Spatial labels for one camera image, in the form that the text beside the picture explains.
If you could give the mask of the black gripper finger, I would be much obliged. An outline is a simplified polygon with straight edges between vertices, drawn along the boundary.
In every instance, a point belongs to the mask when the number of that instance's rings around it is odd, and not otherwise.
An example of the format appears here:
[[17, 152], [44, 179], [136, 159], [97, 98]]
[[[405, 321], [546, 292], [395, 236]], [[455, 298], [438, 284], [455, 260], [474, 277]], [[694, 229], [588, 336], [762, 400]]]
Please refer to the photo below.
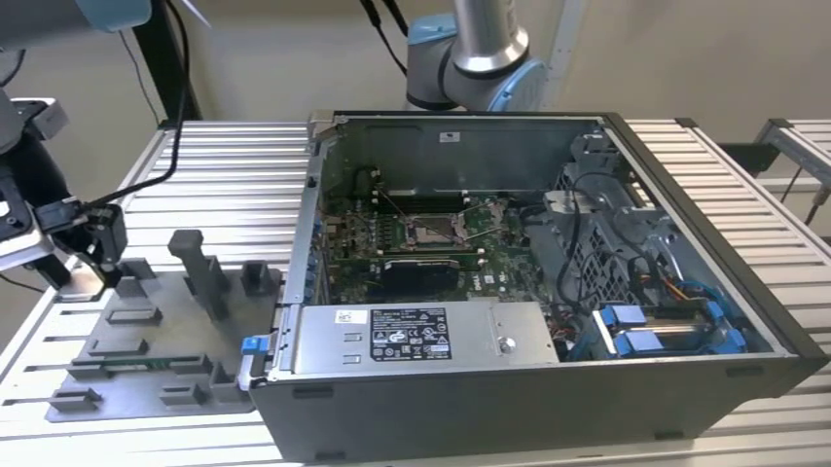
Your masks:
[[31, 247], [24, 262], [24, 267], [33, 270], [56, 291], [72, 282], [72, 273], [65, 266], [65, 259], [71, 255], [72, 253], [60, 243], [41, 241]]
[[109, 203], [88, 209], [84, 214], [79, 258], [89, 265], [104, 286], [115, 288], [123, 277], [120, 261], [127, 246], [123, 209]]

